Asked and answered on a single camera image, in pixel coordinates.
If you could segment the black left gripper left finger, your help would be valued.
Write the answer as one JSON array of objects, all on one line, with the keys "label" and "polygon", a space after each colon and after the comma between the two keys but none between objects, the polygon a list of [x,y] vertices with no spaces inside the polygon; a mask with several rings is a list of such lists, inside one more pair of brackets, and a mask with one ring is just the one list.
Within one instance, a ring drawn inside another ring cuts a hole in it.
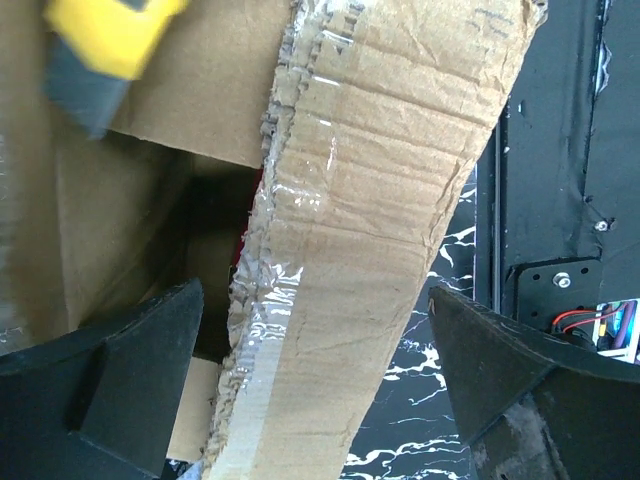
[{"label": "black left gripper left finger", "polygon": [[202,311],[191,279],[2,356],[2,478],[160,478]]}]

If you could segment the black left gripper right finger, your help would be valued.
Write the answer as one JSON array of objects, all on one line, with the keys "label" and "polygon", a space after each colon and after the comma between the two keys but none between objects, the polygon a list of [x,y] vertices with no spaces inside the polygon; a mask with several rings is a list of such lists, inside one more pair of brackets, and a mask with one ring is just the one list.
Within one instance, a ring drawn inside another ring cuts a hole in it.
[{"label": "black left gripper right finger", "polygon": [[636,479],[639,368],[443,287],[431,328],[461,442],[481,479]]}]

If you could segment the brown cardboard express box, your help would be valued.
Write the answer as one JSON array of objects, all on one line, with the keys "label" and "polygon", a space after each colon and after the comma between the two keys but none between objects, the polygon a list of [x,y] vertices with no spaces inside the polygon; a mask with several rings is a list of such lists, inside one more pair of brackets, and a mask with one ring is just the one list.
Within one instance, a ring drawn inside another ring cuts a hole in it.
[{"label": "brown cardboard express box", "polygon": [[200,281],[168,457],[336,479],[544,1],[187,1],[103,137],[1,5],[1,358]]}]

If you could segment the yellow utility knife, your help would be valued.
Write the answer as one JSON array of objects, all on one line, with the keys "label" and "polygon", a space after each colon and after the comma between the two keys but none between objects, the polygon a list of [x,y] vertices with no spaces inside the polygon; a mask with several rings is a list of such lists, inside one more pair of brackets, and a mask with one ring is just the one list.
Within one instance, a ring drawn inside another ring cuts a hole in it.
[{"label": "yellow utility knife", "polygon": [[44,17],[55,33],[45,74],[48,98],[91,139],[104,136],[184,0],[57,0]]}]

